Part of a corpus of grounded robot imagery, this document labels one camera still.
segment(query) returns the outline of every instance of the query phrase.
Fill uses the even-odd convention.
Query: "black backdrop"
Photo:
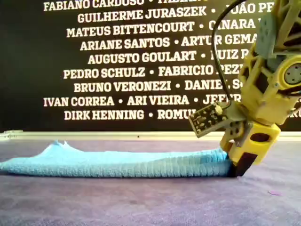
[[[72,9],[72,10],[53,10],[44,11],[44,4],[41,0],[0,0],[0,101],[1,101],[1,123],[2,130],[23,129],[26,131],[191,131],[187,119],[179,118],[179,114],[170,113],[173,110],[179,109],[199,109],[204,106],[203,100],[206,100],[206,95],[223,94],[221,87],[219,89],[187,90],[185,84],[205,80],[217,82],[218,76],[214,70],[209,74],[202,71],[201,75],[183,75],[181,76],[159,76],[159,67],[172,66],[194,66],[202,65],[207,69],[212,68],[213,60],[211,60],[210,45],[208,43],[197,42],[191,46],[185,46],[184,40],[191,40],[191,36],[199,36],[204,38],[211,34],[210,25],[217,19],[218,15],[230,4],[229,0],[201,0],[201,1],[169,1],[170,3],[160,3],[158,0],[140,0],[144,2],[142,5],[133,6],[115,6],[93,8],[92,0],[90,8],[87,9]],[[136,2],[135,0],[124,1],[96,1],[98,4],[108,2]],[[231,67],[227,69],[227,79],[230,84],[230,89],[233,94],[237,94],[238,90],[233,81],[237,77],[238,66],[243,62],[242,49],[249,49],[253,35],[256,33],[255,26],[258,25],[260,18],[267,9],[270,8],[269,1],[250,0],[245,3],[245,6],[240,9],[240,14],[237,9],[232,12],[226,19],[232,24],[231,28],[222,26],[218,35],[221,35],[222,44],[218,45],[218,49],[232,52],[230,57],[238,59],[221,60],[223,65]],[[46,6],[51,6],[52,3],[46,3]],[[192,7],[206,7],[205,10],[196,11]],[[184,14],[182,17],[150,18],[139,20],[119,20],[119,21],[101,21],[94,23],[79,23],[78,15],[85,13],[101,12],[101,16],[106,12],[120,12],[128,10],[143,10],[142,15],[148,13],[148,9],[160,8],[183,8]],[[255,10],[254,13],[244,13],[243,9]],[[189,16],[188,13],[206,13],[202,16]],[[143,30],[131,34],[113,34],[114,26],[130,25],[130,24],[163,24],[165,28],[172,26],[172,22],[181,22],[188,31],[177,32],[157,32],[147,33]],[[110,35],[87,36],[87,37],[69,37],[67,38],[67,29],[83,28],[83,27],[101,27],[108,26],[111,30]],[[127,48],[129,43],[134,42],[134,39],[145,38],[161,38],[167,46],[162,47],[147,47],[147,48]],[[82,43],[88,41],[106,41],[106,40],[122,40],[122,48],[118,49],[102,49],[91,51],[80,51]],[[165,61],[165,62],[143,62],[143,56],[149,53],[170,52],[173,56],[178,51],[191,51],[194,58],[189,61]],[[116,63],[116,64],[88,64],[91,55],[107,55],[107,54],[124,54],[137,53],[140,57],[139,62],[131,63]],[[98,78],[90,79],[63,79],[64,70],[71,69],[98,69],[101,72],[104,68],[124,68],[133,67],[138,70],[138,67],[145,68],[144,77],[130,78],[104,78],[101,74]],[[140,81],[159,81],[159,88],[163,88],[162,84],[170,84],[168,91],[116,91],[115,82],[137,82]],[[74,92],[75,83],[101,83],[107,82],[111,85],[110,92]],[[151,104],[149,96],[162,95],[180,95],[187,97],[186,105],[158,105]],[[115,105],[111,106],[73,106],[72,97],[112,97]],[[146,96],[146,105],[127,105],[130,96]],[[62,98],[68,97],[68,103],[65,106],[44,106],[44,98]],[[142,110],[144,112],[143,119],[133,120],[113,120],[106,117],[107,114],[112,114],[112,110]],[[164,112],[167,119],[159,119],[162,116],[158,110]],[[67,120],[65,119],[65,111],[90,111],[90,119],[86,120]],[[92,118],[92,111],[102,111],[103,119],[95,120]],[[285,125],[281,128],[285,131],[299,130],[299,116],[289,118]]]

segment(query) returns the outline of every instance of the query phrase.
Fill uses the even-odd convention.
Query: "wire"
[[[222,66],[221,66],[220,60],[218,58],[218,53],[217,53],[217,49],[216,49],[216,42],[215,42],[215,35],[216,35],[216,31],[218,29],[218,26],[220,25],[220,23],[222,22],[222,20],[226,17],[226,15],[232,9],[234,9],[236,6],[240,5],[241,3],[245,2],[245,1],[247,1],[247,0],[236,0],[231,5],[229,5],[225,9],[225,11],[223,11],[222,14],[216,20],[214,28],[212,30],[212,35],[211,35],[211,50],[212,50],[212,54],[213,54],[213,57],[214,57],[215,67],[216,67],[218,75],[219,75],[219,77],[221,79],[222,88],[223,88],[224,92],[226,93],[227,98],[230,101],[230,104],[231,104],[232,97],[230,95],[230,92],[229,92],[229,89],[228,89],[228,86],[227,86],[227,83],[226,83],[226,80],[225,80],[225,76],[224,76],[223,71],[222,71]]]
[[[287,96],[287,97],[301,97],[301,86],[296,86],[284,90],[279,90],[278,93]]]

